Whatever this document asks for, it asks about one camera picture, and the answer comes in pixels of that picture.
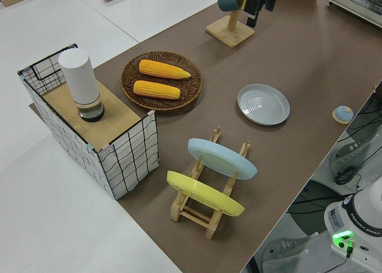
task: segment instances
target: white table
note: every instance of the white table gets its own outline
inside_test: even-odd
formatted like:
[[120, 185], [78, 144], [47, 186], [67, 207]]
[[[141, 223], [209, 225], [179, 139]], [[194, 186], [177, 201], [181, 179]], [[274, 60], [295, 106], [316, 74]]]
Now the white table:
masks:
[[17, 71], [76, 43], [93, 67], [216, 0], [0, 5], [0, 256], [4, 272], [179, 272], [29, 108]]

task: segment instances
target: electrical wire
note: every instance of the electrical wire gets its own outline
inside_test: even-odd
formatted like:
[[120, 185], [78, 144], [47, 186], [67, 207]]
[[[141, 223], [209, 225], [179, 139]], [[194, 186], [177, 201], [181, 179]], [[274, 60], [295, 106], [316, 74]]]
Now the electrical wire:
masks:
[[350, 258], [350, 255], [352, 255], [352, 253], [353, 253], [353, 241], [349, 240], [349, 243], [348, 243], [347, 248], [346, 248], [346, 258], [345, 258], [345, 261], [342, 262], [341, 264], [335, 265], [335, 267], [332, 267], [329, 270], [326, 270], [324, 273], [331, 272], [334, 269], [337, 269], [338, 267], [344, 265], [348, 261], [348, 259]]
[[371, 121], [367, 122], [367, 123], [364, 124], [364, 125], [360, 125], [360, 126], [358, 126], [358, 127], [356, 127], [356, 128], [351, 128], [351, 127], [349, 127], [349, 129], [351, 129], [351, 130], [357, 130], [357, 129], [359, 129], [359, 128], [364, 128], [364, 127], [366, 127], [367, 125], [374, 124], [374, 123], [375, 123], [374, 121], [375, 121], [376, 119], [380, 118], [381, 116], [382, 116], [382, 115], [379, 115], [378, 117], [372, 119]]
[[335, 265], [335, 267], [329, 269], [329, 270], [326, 270], [324, 273], [328, 273], [328, 272], [331, 272], [333, 271], [334, 269], [337, 269], [338, 267], [344, 265], [347, 261], [348, 261], [349, 258], [346, 258], [344, 262], [342, 262], [341, 264], [338, 264], [338, 265]]
[[382, 116], [382, 115], [376, 117], [375, 119], [371, 120], [371, 121], [368, 122], [367, 124], [362, 125], [362, 126], [360, 126], [360, 127], [357, 127], [357, 128], [349, 128], [349, 129], [351, 129], [351, 130], [355, 130], [355, 129], [358, 129], [358, 130], [356, 130], [354, 133], [351, 133], [348, 137], [345, 137], [345, 138], [343, 138], [343, 139], [341, 139], [341, 140], [338, 140], [337, 143], [342, 142], [342, 141], [344, 141], [344, 140], [347, 140], [349, 137], [354, 136], [356, 133], [358, 133], [359, 131], [361, 131], [362, 129], [364, 129], [364, 128], [365, 128], [366, 126], [368, 126], [368, 125], [375, 124], [376, 122], [382, 122], [382, 120], [381, 120], [381, 121], [375, 121], [377, 118], [380, 118], [381, 116]]
[[326, 208], [325, 206], [322, 206], [322, 205], [320, 205], [320, 204], [316, 204], [316, 203], [314, 203], [313, 201], [310, 201], [310, 200], [308, 200], [306, 197], [304, 197], [302, 194], [300, 194], [299, 196], [301, 196], [302, 198], [304, 198], [306, 201], [308, 201], [309, 203], [311, 203], [311, 204], [313, 204], [313, 205], [315, 205], [315, 206], [318, 206], [318, 207], [321, 207], [321, 208]]
[[285, 213], [289, 214], [310, 214], [310, 213], [316, 213], [316, 212], [322, 212], [325, 211], [325, 209], [319, 209], [319, 210], [313, 210], [313, 211], [306, 211], [306, 212], [292, 212], [292, 211], [286, 211]]
[[366, 107], [362, 110], [362, 112], [360, 112], [358, 115], [362, 115], [365, 113], [365, 111], [370, 107], [371, 105], [371, 102], [373, 101], [374, 99], [374, 94], [371, 94], [371, 97], [370, 99], [368, 100], [368, 104], [366, 105]]
[[381, 110], [382, 110], [382, 108], [379, 108], [378, 110], [375, 110], [375, 111], [359, 113], [359, 115], [372, 114], [372, 113], [379, 112], [379, 111], [381, 111]]
[[300, 203], [310, 203], [312, 201], [317, 201], [317, 200], [337, 200], [337, 199], [345, 199], [351, 194], [345, 194], [345, 195], [337, 195], [336, 197], [317, 197], [317, 198], [312, 198], [311, 200], [301, 200], [301, 201], [295, 201], [292, 204], [300, 204]]
[[360, 174], [355, 174], [354, 176], [359, 176], [359, 180], [357, 181], [357, 184], [356, 184], [356, 192], [359, 192], [359, 190], [358, 190], [359, 185], [358, 184], [361, 181], [362, 176]]
[[375, 155], [380, 149], [382, 149], [382, 146], [380, 146], [375, 152], [373, 152], [370, 157], [368, 157], [367, 159], [365, 159], [364, 161], [362, 161], [356, 168], [358, 168], [359, 170], [362, 168], [361, 165], [364, 164], [365, 162], [367, 162], [373, 155]]

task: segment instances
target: woven basket plate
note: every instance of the woven basket plate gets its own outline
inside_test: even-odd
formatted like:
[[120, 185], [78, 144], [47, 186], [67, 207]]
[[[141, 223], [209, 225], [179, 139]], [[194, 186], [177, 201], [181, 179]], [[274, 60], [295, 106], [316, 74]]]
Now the woven basket plate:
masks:
[[[190, 73], [191, 77], [176, 80], [141, 74], [139, 72], [139, 62], [143, 59], [158, 61], [180, 67]], [[136, 95], [133, 92], [134, 83], [136, 80], [157, 82], [177, 87], [180, 89], [180, 98], [177, 100], [167, 100]], [[121, 87], [126, 96], [134, 103], [144, 108], [157, 111], [180, 109], [190, 104], [199, 95], [202, 89], [202, 81], [202, 74], [193, 62], [182, 55], [166, 51], [154, 51], [139, 55], [125, 66], [125, 69], [121, 75]]]

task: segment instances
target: light blue plate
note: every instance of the light blue plate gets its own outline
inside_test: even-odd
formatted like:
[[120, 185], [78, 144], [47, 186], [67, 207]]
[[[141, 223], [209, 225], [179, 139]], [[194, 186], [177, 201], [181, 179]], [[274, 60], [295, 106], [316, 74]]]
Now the light blue plate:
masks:
[[195, 158], [202, 157], [202, 163], [226, 176], [238, 173], [238, 179], [251, 179], [257, 173], [256, 167], [237, 152], [209, 140], [190, 139], [189, 152]]

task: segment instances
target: white grid storage box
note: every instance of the white grid storage box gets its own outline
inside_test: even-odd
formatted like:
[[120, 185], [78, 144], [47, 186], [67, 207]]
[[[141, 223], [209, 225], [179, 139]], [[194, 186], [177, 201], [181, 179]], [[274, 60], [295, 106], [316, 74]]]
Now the white grid storage box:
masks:
[[100, 151], [94, 149], [43, 97], [66, 82], [58, 56], [73, 47], [77, 45], [70, 45], [20, 70], [18, 75], [59, 144], [117, 200], [159, 166], [155, 112], [149, 112]]

